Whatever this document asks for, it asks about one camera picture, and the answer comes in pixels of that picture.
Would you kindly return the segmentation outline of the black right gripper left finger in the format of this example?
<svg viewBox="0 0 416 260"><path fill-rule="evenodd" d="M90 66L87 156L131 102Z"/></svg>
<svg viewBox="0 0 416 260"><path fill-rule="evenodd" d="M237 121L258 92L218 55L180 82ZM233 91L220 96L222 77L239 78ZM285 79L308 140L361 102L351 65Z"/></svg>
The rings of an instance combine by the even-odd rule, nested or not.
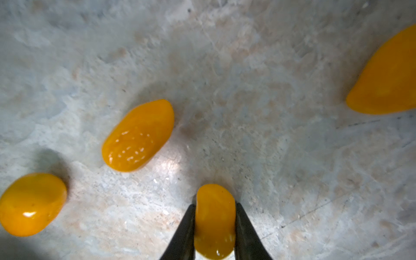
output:
<svg viewBox="0 0 416 260"><path fill-rule="evenodd" d="M195 260L196 206L191 204L160 260Z"/></svg>

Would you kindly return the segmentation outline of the small yellow kumquat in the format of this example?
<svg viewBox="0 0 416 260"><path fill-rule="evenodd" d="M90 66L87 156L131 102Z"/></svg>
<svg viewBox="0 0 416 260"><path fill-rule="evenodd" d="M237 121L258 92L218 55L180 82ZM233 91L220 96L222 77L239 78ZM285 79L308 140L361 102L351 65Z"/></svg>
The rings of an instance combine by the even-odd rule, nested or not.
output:
<svg viewBox="0 0 416 260"><path fill-rule="evenodd" d="M210 260L226 258L235 247L236 202L233 195L217 184L199 188L196 197L194 246Z"/></svg>
<svg viewBox="0 0 416 260"><path fill-rule="evenodd" d="M67 200L67 186L50 173L30 173L1 196L1 225L11 235L28 237L44 230Z"/></svg>
<svg viewBox="0 0 416 260"><path fill-rule="evenodd" d="M416 108L416 26L384 43L370 58L346 97L364 114L390 114Z"/></svg>
<svg viewBox="0 0 416 260"><path fill-rule="evenodd" d="M174 110L165 99L133 108L112 130L101 154L110 168L133 172L147 164L169 140Z"/></svg>

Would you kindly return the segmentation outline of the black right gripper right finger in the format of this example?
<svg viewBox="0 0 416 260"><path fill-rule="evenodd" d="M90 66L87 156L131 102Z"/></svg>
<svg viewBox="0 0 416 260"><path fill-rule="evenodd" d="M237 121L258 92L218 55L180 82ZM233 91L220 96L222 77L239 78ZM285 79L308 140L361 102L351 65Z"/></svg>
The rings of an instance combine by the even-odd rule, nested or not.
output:
<svg viewBox="0 0 416 260"><path fill-rule="evenodd" d="M272 260L242 207L236 204L236 260Z"/></svg>

